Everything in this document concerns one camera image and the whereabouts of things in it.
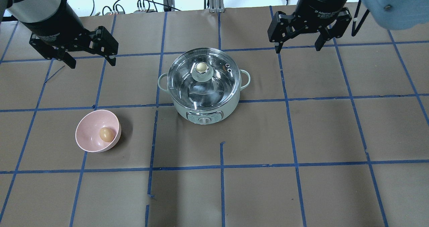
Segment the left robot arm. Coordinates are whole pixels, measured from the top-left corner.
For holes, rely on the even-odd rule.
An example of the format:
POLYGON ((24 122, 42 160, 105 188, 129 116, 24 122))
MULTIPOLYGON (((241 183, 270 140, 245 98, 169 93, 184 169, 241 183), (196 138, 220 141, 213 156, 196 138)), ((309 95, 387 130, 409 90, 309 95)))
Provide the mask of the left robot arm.
POLYGON ((116 65, 119 43, 104 26, 84 28, 67 0, 1 0, 5 11, 31 31, 29 44, 45 59, 63 61, 74 69, 70 52, 99 55, 116 65))

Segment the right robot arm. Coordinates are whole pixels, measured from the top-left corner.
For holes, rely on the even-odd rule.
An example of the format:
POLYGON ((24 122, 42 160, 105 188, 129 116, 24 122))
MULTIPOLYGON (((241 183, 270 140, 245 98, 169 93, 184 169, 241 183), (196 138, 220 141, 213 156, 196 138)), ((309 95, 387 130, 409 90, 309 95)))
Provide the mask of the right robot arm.
POLYGON ((298 0, 291 15, 277 11, 267 30, 276 53, 287 40, 301 34, 319 33, 314 44, 317 51, 331 39, 341 38, 349 25, 355 36, 369 14, 388 30, 406 30, 428 22, 428 0, 359 0, 354 15, 345 7, 346 1, 298 0))

